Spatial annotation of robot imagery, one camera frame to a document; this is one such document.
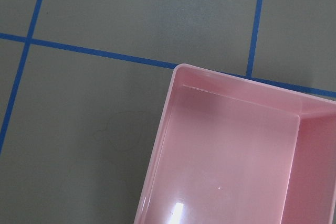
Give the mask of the pink plastic bin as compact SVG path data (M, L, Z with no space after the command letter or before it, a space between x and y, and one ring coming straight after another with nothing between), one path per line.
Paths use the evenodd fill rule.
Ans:
M334 211L334 101L174 69L135 223L332 223Z

